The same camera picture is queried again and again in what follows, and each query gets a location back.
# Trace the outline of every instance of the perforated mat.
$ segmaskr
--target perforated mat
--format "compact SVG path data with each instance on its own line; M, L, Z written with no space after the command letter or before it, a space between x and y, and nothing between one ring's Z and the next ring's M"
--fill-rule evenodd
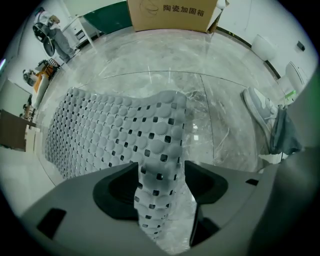
M134 207L156 238L179 178L186 103L177 91L137 99L71 88L52 118L45 157L64 179L138 162Z

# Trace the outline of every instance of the white wall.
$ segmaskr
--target white wall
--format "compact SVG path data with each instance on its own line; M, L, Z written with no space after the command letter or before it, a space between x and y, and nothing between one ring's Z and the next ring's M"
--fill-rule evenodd
M28 104L29 96L28 92L6 80L0 90L0 110L5 110L18 117L24 113L23 106Z
M46 11L56 15L60 19L60 26L63 28L68 23L68 16L61 7L59 0L46 0L40 4ZM23 80L23 70L32 69L38 66L38 63L42 60L46 60L47 56L44 47L39 42L33 32L35 15L31 13L30 17L26 21L26 26L23 31L18 55L12 60L12 64L7 67L8 71L6 76L19 87L23 88L30 94L32 94L33 88L29 86ZM11 42L8 49L12 47L14 41Z
M308 78L312 76L319 61L318 54L303 28L280 3L275 0L229 2L230 5L221 15L219 27L250 44L257 34L269 38L277 45L276 56L270 62L281 76L290 61L300 67ZM296 46L298 41L304 44L305 51Z
M19 46L23 34L23 30L25 28L26 23L24 22L21 27L18 29L18 31L13 36L10 45L8 45L7 49L5 50L5 53L3 55L3 58L5 59L5 63L0 70L0 91L2 86L4 85L5 81L8 78L9 69L12 67L13 62L15 62L15 59L18 56Z

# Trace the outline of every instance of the sneaker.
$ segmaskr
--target sneaker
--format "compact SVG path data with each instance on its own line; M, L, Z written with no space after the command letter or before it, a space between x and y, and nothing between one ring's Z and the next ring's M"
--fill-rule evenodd
M79 49L76 49L76 50L74 51L74 55L73 55L72 57L76 56L79 52L80 52L80 50L79 50Z
M271 131L278 115L278 107L255 88L248 87L242 95L246 107L262 128L270 150Z

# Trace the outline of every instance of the desk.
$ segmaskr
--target desk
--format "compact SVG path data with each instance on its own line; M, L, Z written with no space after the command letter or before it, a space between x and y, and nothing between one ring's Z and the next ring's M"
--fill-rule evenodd
M30 105L27 106L24 111L24 119L32 122L32 120L34 118L34 112L35 112L35 109L32 106L30 106Z
M35 123L2 110L0 112L0 144L26 151L27 125L36 127Z
M96 34L99 37L99 31L88 22L86 22L83 16L76 16L71 19L68 25L66 25L61 31L68 39L71 48L77 47L85 40L88 40L92 48L95 50L95 52L97 52L95 45L91 40L91 36L88 34L87 30L91 30L93 32L91 33L91 35Z
M36 76L39 76L39 74L42 73L45 74L47 78L50 80L53 77L53 75L58 71L59 67L60 65L53 58L50 60L43 60L35 68L35 70L38 71Z

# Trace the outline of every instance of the gray cloth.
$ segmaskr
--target gray cloth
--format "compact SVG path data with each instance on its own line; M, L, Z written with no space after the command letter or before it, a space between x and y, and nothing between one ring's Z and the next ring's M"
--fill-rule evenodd
M302 149L301 144L297 140L296 129L290 117L287 114L288 107L278 109L274 126L271 131L270 153L285 153L291 155Z
M53 40L52 43L61 59L67 63L75 54L75 50L70 47L67 38L60 29L52 29L49 37Z

